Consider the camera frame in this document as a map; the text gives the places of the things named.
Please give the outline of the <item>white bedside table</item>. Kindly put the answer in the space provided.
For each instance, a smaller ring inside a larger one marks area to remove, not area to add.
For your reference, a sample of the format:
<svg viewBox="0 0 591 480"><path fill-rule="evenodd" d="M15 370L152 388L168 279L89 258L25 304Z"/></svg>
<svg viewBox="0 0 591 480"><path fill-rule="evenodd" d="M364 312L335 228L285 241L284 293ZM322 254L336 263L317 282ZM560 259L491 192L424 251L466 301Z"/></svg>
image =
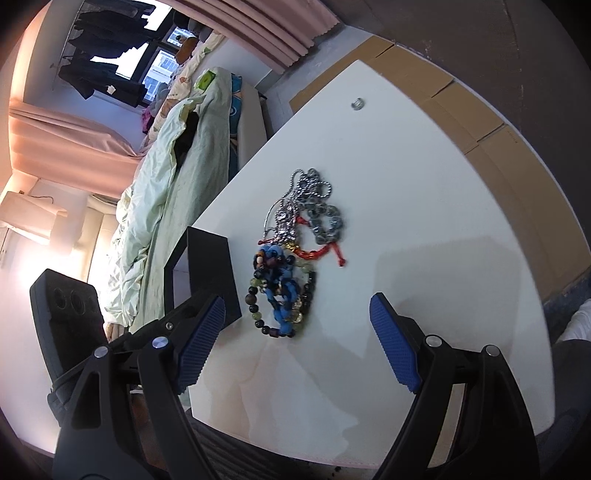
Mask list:
<svg viewBox="0 0 591 480"><path fill-rule="evenodd" d="M238 291L249 287L267 211L308 168L332 184L346 265L335 253L315 263L311 314L294 338L266 337L249 319L225 328L189 390L193 416L280 455L378 467L414 399L370 323L370 297L382 292L454 347L498 346L534 429L548 428L546 321L509 222L431 118L362 62L294 114L197 219L228 239Z"/></svg>

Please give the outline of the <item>pink curtain right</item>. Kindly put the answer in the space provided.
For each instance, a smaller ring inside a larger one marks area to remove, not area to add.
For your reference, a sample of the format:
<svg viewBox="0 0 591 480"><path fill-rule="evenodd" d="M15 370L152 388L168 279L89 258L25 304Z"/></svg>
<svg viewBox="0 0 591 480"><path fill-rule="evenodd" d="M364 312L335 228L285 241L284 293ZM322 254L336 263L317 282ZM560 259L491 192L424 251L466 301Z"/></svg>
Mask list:
<svg viewBox="0 0 591 480"><path fill-rule="evenodd" d="M339 25L321 1L168 1L188 16L245 48L276 73L283 73Z"/></svg>

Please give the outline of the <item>pink curtain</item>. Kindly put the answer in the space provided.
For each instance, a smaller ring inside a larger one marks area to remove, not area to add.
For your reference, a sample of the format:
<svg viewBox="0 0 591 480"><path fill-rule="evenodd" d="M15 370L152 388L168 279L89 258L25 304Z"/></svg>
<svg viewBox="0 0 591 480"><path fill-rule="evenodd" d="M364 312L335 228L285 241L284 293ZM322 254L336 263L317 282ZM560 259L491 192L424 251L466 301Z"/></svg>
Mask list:
<svg viewBox="0 0 591 480"><path fill-rule="evenodd" d="M321 1L168 1L188 16L245 48L276 73L283 73L339 25Z"/></svg>
<svg viewBox="0 0 591 480"><path fill-rule="evenodd" d="M16 99L8 114L14 170L112 198L131 184L141 156L105 125Z"/></svg>

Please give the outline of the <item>floral window seat quilt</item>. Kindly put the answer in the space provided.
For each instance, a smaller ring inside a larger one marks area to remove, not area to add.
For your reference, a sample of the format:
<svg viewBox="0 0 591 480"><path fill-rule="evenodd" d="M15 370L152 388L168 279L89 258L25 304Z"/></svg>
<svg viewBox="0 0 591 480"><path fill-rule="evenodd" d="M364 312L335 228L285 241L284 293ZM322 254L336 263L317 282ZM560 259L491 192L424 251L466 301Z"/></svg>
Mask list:
<svg viewBox="0 0 591 480"><path fill-rule="evenodd" d="M207 55L211 54L225 40L225 36L212 31L204 41L198 37L188 37L176 53L178 64L167 84L160 84L155 98L142 113L149 116L143 126L143 133L153 141L166 120L170 110L181 100L189 97L193 89L193 76Z"/></svg>

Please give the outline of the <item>bed with green blanket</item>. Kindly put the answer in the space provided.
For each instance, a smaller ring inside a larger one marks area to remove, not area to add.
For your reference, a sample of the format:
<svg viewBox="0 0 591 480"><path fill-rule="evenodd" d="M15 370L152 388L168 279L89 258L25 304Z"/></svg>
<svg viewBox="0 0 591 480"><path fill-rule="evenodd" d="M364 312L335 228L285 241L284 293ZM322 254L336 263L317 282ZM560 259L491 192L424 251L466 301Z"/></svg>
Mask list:
<svg viewBox="0 0 591 480"><path fill-rule="evenodd" d="M266 143L259 93L242 76L213 67L214 81L205 92L193 89L189 97L202 95L197 112L188 116L187 127L174 146L177 170L148 250L141 283L137 316L129 327L106 321L99 294L106 285L107 250L93 260L103 269L94 279L104 322L111 328L135 330L164 313L163 269L181 234L191 226L238 171Z"/></svg>

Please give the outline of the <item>flattened cardboard sheet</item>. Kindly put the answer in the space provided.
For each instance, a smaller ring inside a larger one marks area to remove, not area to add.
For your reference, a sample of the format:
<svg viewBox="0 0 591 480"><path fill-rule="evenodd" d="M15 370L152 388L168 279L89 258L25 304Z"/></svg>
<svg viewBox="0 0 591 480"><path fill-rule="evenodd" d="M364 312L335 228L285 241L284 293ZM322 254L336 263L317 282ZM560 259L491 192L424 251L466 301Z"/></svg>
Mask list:
<svg viewBox="0 0 591 480"><path fill-rule="evenodd" d="M543 301L585 274L588 242L544 162L491 107L428 60L372 36L298 92L291 110L300 110L356 61L401 90L462 151L504 211Z"/></svg>

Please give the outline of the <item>green tissue pack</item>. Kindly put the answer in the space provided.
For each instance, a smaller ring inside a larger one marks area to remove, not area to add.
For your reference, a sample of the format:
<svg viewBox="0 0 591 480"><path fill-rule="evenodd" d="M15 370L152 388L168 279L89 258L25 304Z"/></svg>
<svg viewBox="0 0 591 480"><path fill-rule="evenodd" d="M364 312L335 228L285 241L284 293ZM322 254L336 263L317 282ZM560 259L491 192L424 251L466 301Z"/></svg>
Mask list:
<svg viewBox="0 0 591 480"><path fill-rule="evenodd" d="M194 89L200 92L205 92L209 85L214 81L216 74L207 70L202 73L194 83Z"/></svg>

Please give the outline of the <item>pink curtain left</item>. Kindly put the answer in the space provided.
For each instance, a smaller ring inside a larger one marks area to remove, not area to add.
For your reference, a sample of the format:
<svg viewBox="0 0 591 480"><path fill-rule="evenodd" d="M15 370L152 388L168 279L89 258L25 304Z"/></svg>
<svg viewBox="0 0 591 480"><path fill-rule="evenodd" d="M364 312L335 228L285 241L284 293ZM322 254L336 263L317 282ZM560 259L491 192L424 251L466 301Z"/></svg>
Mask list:
<svg viewBox="0 0 591 480"><path fill-rule="evenodd" d="M141 156L105 125L16 99L8 114L14 170L112 198L131 184Z"/></svg>

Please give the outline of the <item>hanging dark clothes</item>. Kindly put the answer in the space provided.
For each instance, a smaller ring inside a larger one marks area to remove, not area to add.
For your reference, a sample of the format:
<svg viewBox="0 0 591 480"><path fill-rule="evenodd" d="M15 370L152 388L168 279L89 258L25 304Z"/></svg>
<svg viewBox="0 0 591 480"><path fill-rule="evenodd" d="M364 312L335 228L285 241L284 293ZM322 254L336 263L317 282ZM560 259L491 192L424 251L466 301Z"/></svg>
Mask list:
<svg viewBox="0 0 591 480"><path fill-rule="evenodd" d="M130 50L148 46L155 31L148 27L156 6L142 1L84 1L67 34L56 77L85 100L101 93L130 107L138 106L147 89L120 73Z"/></svg>

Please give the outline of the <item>black jewelry box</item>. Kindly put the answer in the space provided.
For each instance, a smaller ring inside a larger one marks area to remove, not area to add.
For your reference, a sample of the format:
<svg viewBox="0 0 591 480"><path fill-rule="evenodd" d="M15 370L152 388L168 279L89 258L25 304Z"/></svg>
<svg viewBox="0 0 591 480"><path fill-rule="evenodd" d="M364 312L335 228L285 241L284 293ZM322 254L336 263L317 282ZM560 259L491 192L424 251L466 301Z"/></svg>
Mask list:
<svg viewBox="0 0 591 480"><path fill-rule="evenodd" d="M224 300L221 329L242 317L228 239L221 235L187 227L165 263L163 280L166 314L193 295L214 294Z"/></svg>

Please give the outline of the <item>pale green duvet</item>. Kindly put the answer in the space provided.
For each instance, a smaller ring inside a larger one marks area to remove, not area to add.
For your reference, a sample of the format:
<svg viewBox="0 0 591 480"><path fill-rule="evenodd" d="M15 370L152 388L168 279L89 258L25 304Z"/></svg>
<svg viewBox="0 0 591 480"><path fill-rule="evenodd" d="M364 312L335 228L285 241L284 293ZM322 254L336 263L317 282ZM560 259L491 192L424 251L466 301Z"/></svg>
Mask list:
<svg viewBox="0 0 591 480"><path fill-rule="evenodd" d="M147 265L148 250L166 203L177 160L174 146L204 96L189 97L174 106L136 170L132 183L116 206L118 226L107 250L106 285L99 301L106 321L122 327L137 316L139 293Z"/></svg>

